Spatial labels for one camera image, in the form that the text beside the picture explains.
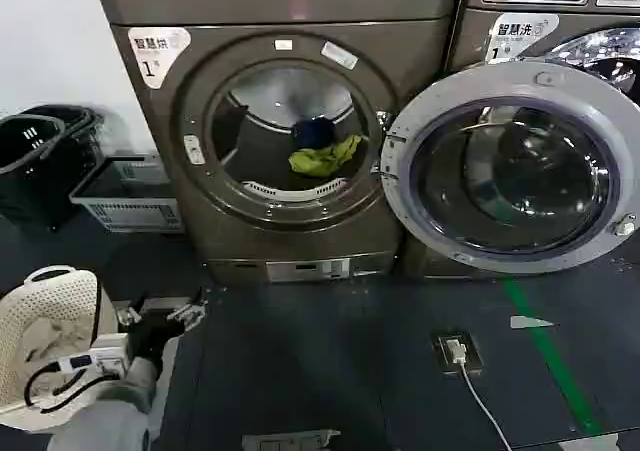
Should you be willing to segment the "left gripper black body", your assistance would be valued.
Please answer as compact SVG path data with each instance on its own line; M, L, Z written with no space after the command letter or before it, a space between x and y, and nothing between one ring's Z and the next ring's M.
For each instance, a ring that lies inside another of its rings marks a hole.
M133 358L149 361L157 372L163 371L163 353L169 340L183 334L183 324L169 319L164 312L151 312L129 328Z

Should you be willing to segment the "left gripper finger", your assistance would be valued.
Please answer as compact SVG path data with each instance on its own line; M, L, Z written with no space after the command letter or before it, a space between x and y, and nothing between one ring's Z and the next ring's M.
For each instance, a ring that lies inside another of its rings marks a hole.
M129 301L124 307L117 310L117 318L120 327L131 327L141 319L141 311L146 300L145 295Z
M200 288L186 304L170 313L166 320L176 324L182 332L188 332L197 327L206 316L208 305L208 289Z

